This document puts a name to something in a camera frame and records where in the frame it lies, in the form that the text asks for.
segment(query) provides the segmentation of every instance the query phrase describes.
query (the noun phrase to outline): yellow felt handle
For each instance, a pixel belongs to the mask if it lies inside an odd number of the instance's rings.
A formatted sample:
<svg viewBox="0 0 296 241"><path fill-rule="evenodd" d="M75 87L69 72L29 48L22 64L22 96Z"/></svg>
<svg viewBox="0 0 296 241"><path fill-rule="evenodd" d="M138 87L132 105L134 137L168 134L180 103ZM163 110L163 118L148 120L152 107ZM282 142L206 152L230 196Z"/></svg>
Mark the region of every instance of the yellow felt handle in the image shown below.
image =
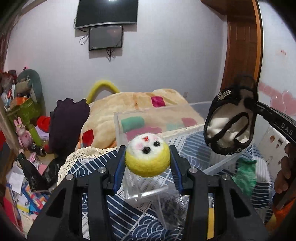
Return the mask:
<svg viewBox="0 0 296 241"><path fill-rule="evenodd" d="M98 90L101 87L108 87L112 91L113 94L120 92L119 89L112 82L110 82L108 80L100 80L93 85L91 91L89 92L89 94L86 98L87 104L90 104L95 100L95 98L98 95Z"/></svg>

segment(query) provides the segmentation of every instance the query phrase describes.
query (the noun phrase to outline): cable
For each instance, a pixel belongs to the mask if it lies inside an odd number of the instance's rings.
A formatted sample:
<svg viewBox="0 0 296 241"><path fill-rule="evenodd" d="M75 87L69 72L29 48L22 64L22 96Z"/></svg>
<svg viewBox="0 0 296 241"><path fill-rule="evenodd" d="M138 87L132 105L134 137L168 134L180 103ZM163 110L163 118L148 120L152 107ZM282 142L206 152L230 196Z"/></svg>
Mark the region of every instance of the cable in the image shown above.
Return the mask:
<svg viewBox="0 0 296 241"><path fill-rule="evenodd" d="M74 18L74 22L73 22L73 27L74 27L74 29L76 29L76 18ZM82 29L78 29L78 30L80 30L80 31L82 31L82 32L85 32L85 33L89 33L89 31L85 31L85 30L82 30Z"/></svg>
<svg viewBox="0 0 296 241"><path fill-rule="evenodd" d="M107 48L106 49L106 52L107 52L107 55L108 55L108 60L109 60L109 63L111 63L111 57L112 58L116 58L116 56L115 57L113 57L112 56L112 53L114 52L114 50L115 50L115 48L118 46L118 44L122 41L122 43L123 43L123 37L124 37L124 28L123 28L123 26L122 26L122 38L118 41L118 43L114 46L114 47L112 47L112 48Z"/></svg>
<svg viewBox="0 0 296 241"><path fill-rule="evenodd" d="M83 36L83 37L79 40L80 45L84 45L84 44L87 42L88 38L89 38L89 34Z"/></svg>

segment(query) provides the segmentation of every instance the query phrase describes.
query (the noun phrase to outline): wooden door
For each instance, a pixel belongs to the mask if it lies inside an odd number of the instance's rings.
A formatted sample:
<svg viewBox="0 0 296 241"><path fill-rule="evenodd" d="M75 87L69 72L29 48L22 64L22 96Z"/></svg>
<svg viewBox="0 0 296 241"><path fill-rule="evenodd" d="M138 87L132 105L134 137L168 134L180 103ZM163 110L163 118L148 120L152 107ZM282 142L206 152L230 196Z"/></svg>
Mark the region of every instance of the wooden door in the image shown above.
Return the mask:
<svg viewBox="0 0 296 241"><path fill-rule="evenodd" d="M256 23L248 17L229 16L227 53L221 90L231 85L238 74L254 76L256 59Z"/></svg>

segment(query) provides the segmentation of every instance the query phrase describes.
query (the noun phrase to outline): felt ball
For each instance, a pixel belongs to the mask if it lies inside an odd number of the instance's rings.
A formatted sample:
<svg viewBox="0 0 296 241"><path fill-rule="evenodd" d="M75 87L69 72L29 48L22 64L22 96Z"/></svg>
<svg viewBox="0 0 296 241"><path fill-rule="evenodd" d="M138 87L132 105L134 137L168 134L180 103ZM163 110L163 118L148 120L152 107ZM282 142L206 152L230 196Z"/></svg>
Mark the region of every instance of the felt ball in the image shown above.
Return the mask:
<svg viewBox="0 0 296 241"><path fill-rule="evenodd" d="M126 148L126 166L136 175L153 177L170 165L170 149L158 135L141 134Z"/></svg>

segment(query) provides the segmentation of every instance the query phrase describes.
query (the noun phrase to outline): pink cheek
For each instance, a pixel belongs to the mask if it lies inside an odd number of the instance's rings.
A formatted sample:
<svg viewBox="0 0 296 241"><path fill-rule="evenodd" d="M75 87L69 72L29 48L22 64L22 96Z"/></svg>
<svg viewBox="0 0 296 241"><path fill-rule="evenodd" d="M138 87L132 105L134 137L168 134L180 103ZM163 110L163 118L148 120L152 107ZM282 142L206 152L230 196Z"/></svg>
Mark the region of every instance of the pink cheek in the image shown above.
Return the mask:
<svg viewBox="0 0 296 241"><path fill-rule="evenodd" d="M143 149L143 144L142 143L137 143L136 144L136 149L137 150L142 150Z"/></svg>

